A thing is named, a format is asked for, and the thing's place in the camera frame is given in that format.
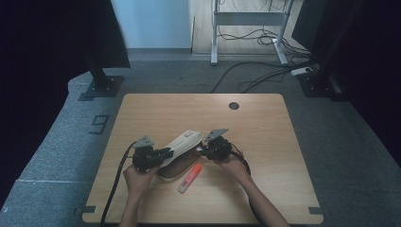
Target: wall outlet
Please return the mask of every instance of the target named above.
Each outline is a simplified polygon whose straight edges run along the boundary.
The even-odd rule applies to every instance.
[[[311,73],[313,70],[310,67],[305,67],[305,68],[299,68],[299,69],[294,69],[291,71],[291,75],[292,76],[298,76],[298,75],[302,75],[302,74],[307,74],[307,73]]]

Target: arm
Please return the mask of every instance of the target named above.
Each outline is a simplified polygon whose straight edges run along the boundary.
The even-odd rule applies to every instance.
[[[245,166],[235,156],[230,155],[224,162],[215,161],[215,163],[239,182],[247,193],[254,210],[266,224],[270,227],[289,227],[281,213],[259,190]]]
[[[123,174],[127,182],[128,199],[123,217],[120,220],[120,227],[136,226],[139,202],[147,191],[151,178],[157,170],[159,170],[159,167],[155,167],[147,173],[140,173],[133,165],[124,170]]]

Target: wooden table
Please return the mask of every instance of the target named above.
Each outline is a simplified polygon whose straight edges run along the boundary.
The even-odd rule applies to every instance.
[[[231,102],[239,109],[231,110]],[[256,184],[290,224],[323,221],[286,104],[280,95],[261,94],[126,95],[86,204],[96,210],[84,213],[83,220],[100,222],[119,162],[133,141],[148,135],[155,148],[163,148],[186,130],[206,136],[223,128],[229,129],[224,138],[244,151]],[[186,174],[170,183],[154,177],[140,204],[139,221],[257,223],[239,184],[205,157],[200,162],[203,170],[184,194],[177,189]],[[119,222],[127,196],[121,176],[106,222]]]

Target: grommet hole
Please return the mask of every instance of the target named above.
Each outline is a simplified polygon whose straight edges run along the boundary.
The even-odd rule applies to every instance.
[[[228,104],[228,107],[230,107],[231,110],[235,111],[238,110],[239,105],[236,102],[231,102],[230,104]]]

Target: black cord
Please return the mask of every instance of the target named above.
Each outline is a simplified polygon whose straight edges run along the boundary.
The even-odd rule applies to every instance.
[[[268,10],[268,11],[271,10],[271,5],[272,5],[272,4],[273,4],[273,0],[270,1],[270,5],[269,5],[269,10]]]
[[[268,4],[268,0],[266,0],[265,4],[260,8],[259,11],[262,11],[262,8],[265,7]]]
[[[133,142],[125,151],[123,158],[121,159],[120,165],[118,166],[118,170],[117,170],[117,174],[115,175],[115,179],[114,179],[114,184],[113,184],[113,188],[112,191],[110,192],[109,198],[107,199],[107,203],[106,206],[104,207],[103,210],[103,215],[101,216],[101,220],[100,220],[100,224],[99,226],[103,227],[105,225],[105,220],[106,220],[106,216],[107,216],[107,212],[109,211],[110,208],[110,204],[112,204],[112,200],[113,200],[113,196],[115,193],[115,189],[117,189],[118,186],[118,181],[120,180],[120,176],[121,176],[121,171],[123,169],[124,163],[127,160],[128,154],[130,153],[130,150],[132,148],[132,146],[135,144],[136,142]]]
[[[236,89],[238,90],[239,93],[244,94],[244,93],[247,93],[249,90],[251,90],[251,89],[252,89],[254,86],[256,86],[257,84],[259,84],[259,83],[261,83],[261,82],[264,82],[264,81],[269,81],[269,82],[283,82],[284,74],[287,73],[287,72],[289,72],[289,71],[291,71],[291,70],[292,70],[292,68],[289,69],[289,70],[275,71],[275,73],[273,73],[273,74],[271,74],[271,75],[266,74],[266,75],[264,75],[264,76],[262,76],[262,77],[260,77],[260,78],[258,78],[258,79],[254,79],[254,80],[251,80],[251,81],[240,82],[240,83],[238,83],[238,85],[236,86]],[[282,75],[282,77],[281,77],[280,80],[269,80],[269,79],[271,79],[271,78],[274,78],[274,77],[277,77],[277,76],[280,76],[280,75]],[[239,90],[239,87],[240,87],[242,84],[245,84],[245,83],[249,83],[248,87],[247,87],[245,90],[240,91],[240,90]]]
[[[262,31],[263,33],[258,36],[258,37],[249,37],[252,34],[254,34],[257,31]],[[272,39],[275,39],[277,37],[277,34],[274,32],[271,32],[269,30],[266,30],[264,26],[262,26],[262,29],[257,29],[254,30],[246,35],[243,36],[234,36],[231,34],[222,34],[221,30],[220,30],[220,26],[218,26],[218,36],[221,37],[223,40],[226,41],[233,41],[233,40],[256,40],[258,44],[261,45],[272,45],[274,44]],[[269,39],[270,41],[268,43],[265,43],[263,40],[264,39]],[[289,43],[289,41],[285,38],[282,39],[282,44],[284,46],[284,48],[286,49],[286,51],[290,54],[295,54],[295,55],[301,55],[303,57],[310,57],[310,54],[308,53],[303,53],[300,51],[308,51],[306,49],[303,48],[299,48],[296,46],[293,46]]]
[[[286,10],[286,6],[287,6],[287,1],[288,1],[288,0],[285,0],[285,1],[284,1],[284,5],[281,6],[281,7],[278,7],[278,3],[277,3],[277,7],[272,6],[272,5],[271,5],[271,2],[270,2],[269,11],[270,11],[271,7],[275,8],[275,9],[283,9],[283,11],[285,11],[285,10]]]
[[[288,73],[288,72],[290,72],[290,71],[292,71],[292,70],[294,70],[294,69],[308,66],[308,65],[310,65],[310,64],[313,64],[314,62],[316,62],[316,60],[312,59],[312,60],[309,60],[309,61],[306,61],[306,62],[297,64],[297,65],[295,65],[295,66],[292,66],[292,67],[290,67],[289,69],[285,69],[285,70],[281,70],[281,71],[280,71],[280,70],[279,70],[279,71],[275,71],[275,72],[273,72],[271,75],[270,75],[270,74],[264,75],[263,77],[260,77],[260,78],[258,78],[258,79],[255,79],[253,82],[251,82],[251,84],[248,86],[247,89],[245,89],[244,91],[242,91],[242,92],[240,92],[240,93],[241,93],[241,94],[247,93],[247,92],[248,92],[249,90],[251,90],[254,86],[256,86],[257,84],[259,84],[259,83],[261,83],[261,82],[264,82],[264,81],[266,81],[266,80],[268,80],[268,79],[270,79],[270,78],[272,78],[272,77],[275,77],[275,76],[278,76],[278,75],[281,75],[281,74]]]
[[[235,0],[233,0],[233,5],[234,5],[234,8],[236,9],[236,11],[239,11],[238,8],[235,6]]]
[[[251,176],[251,168],[250,165],[248,164],[248,162],[245,160],[244,156],[239,152],[239,149],[232,143],[230,143],[231,145],[233,145],[235,147],[235,149],[237,150],[237,152],[231,151],[230,154],[233,154],[236,158],[238,158],[238,160],[245,166],[245,168],[247,169],[248,174]],[[266,222],[259,216],[259,214],[256,212],[256,210],[253,208],[253,205],[251,203],[251,200],[248,200],[250,207],[251,207],[251,211],[254,215],[254,217],[256,218],[256,220],[259,222],[259,224],[263,227],[268,227],[268,224],[266,224]]]
[[[291,66],[287,66],[287,65],[279,65],[279,64],[272,64],[272,63],[266,63],[266,62],[261,62],[261,61],[244,61],[244,62],[240,62],[237,63],[233,66],[231,66],[230,68],[228,68],[225,73],[223,74],[223,76],[221,76],[220,80],[218,81],[218,83],[216,84],[216,86],[213,88],[213,90],[210,92],[210,94],[212,94],[213,92],[215,92],[216,88],[218,88],[218,86],[220,85],[220,83],[223,81],[223,79],[227,76],[227,74],[233,70],[234,68],[238,67],[239,65],[242,64],[263,64],[263,65],[267,65],[267,66],[273,66],[273,67],[291,67]]]

